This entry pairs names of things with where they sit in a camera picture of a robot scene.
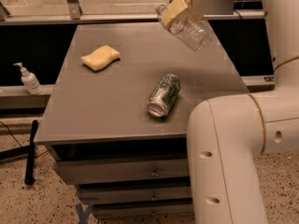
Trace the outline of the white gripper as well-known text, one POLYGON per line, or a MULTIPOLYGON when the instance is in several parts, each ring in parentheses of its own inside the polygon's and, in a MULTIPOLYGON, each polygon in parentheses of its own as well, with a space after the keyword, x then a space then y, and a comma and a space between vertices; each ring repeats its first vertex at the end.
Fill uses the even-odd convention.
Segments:
POLYGON ((191 3, 194 15, 232 15, 234 13, 234 0, 173 0, 160 16, 163 28, 168 29, 178 16, 186 13, 191 3))

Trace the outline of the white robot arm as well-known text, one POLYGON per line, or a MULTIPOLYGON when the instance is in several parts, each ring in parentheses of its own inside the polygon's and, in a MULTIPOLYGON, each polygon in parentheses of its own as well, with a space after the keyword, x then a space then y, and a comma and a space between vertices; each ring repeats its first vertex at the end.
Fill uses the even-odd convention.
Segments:
POLYGON ((299 0, 262 0, 275 87, 208 99, 191 113, 195 224, 268 224, 255 156, 298 147, 299 0))

